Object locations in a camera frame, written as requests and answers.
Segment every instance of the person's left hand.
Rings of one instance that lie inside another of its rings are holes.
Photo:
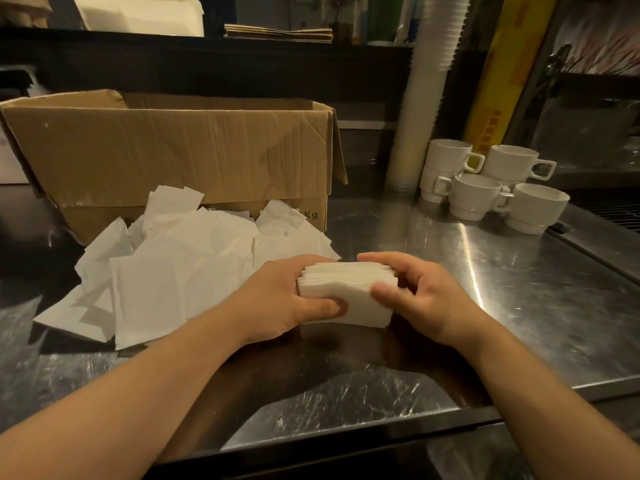
[[[340,317],[346,303],[298,296],[297,278],[317,262],[333,261],[314,254],[269,261],[214,310],[234,322],[245,344],[274,339],[300,323]]]

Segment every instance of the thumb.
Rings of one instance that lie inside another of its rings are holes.
[[[300,313],[298,316],[300,323],[338,318],[347,313],[347,304],[340,299],[300,298],[300,300]]]
[[[404,318],[410,319],[419,314],[416,298],[411,291],[384,283],[373,283],[371,297],[380,305],[391,308]]]

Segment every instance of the drip tray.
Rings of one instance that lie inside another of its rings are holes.
[[[568,193],[572,204],[640,233],[640,188],[581,189]]]

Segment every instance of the white cup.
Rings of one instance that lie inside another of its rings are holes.
[[[507,225],[527,234],[542,234],[569,202],[569,195],[544,185],[517,184],[513,195]]]
[[[478,173],[484,165],[484,155],[471,153],[471,148],[473,148],[473,145],[466,141],[459,141],[457,139],[432,139],[429,142],[424,168],[443,172],[457,173],[462,170],[467,170],[471,173]],[[468,165],[468,160],[471,157],[480,160],[477,168],[472,168]]]
[[[442,189],[440,188],[443,184],[438,184],[438,178],[453,178],[456,173],[455,171],[440,171],[425,168],[420,178],[420,196],[427,202],[446,202],[449,192],[442,193],[444,187]]]
[[[453,179],[438,177],[435,188],[440,191],[442,187],[449,191],[450,213],[460,219],[479,221],[490,210],[508,212],[511,209],[513,194],[494,178],[469,173]]]
[[[556,170],[556,162],[551,160],[539,160],[540,154],[530,148],[511,146],[509,144],[494,144],[486,156],[480,174],[495,178],[504,185],[524,182],[527,178],[548,180]],[[544,164],[548,166],[546,175],[533,173],[534,165]]]

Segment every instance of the cup handle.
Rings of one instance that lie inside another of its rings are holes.
[[[438,185],[444,184],[444,190],[439,190]],[[436,181],[433,183],[432,191],[438,195],[449,195],[451,190],[451,179],[447,177],[443,177],[442,175],[436,178]]]
[[[478,162],[478,166],[476,168],[472,168],[469,166],[469,158],[474,157],[477,158],[478,160],[480,160]],[[467,159],[465,160],[465,163],[463,165],[463,169],[468,171],[469,173],[480,173],[480,170],[482,170],[482,167],[484,165],[484,159],[486,157],[484,155],[481,155],[480,153],[469,153],[467,154]]]
[[[506,201],[504,202],[503,205],[499,204],[499,201],[501,201],[502,199],[500,197],[505,197]],[[511,209],[513,208],[513,204],[511,202],[511,199],[513,199],[513,197],[515,197],[511,192],[500,192],[498,194],[498,197],[496,197],[495,201],[493,201],[493,206],[491,208],[492,211],[494,212],[510,212]]]
[[[547,172],[546,175],[536,175],[535,173],[533,173],[533,170],[531,170],[529,172],[529,176],[531,178],[535,178],[537,180],[548,180],[549,178],[551,178],[551,175],[554,174],[555,170],[556,170],[556,165],[557,163],[551,160],[536,160],[533,165],[537,165],[539,163],[542,163],[544,165],[549,165],[549,171]]]

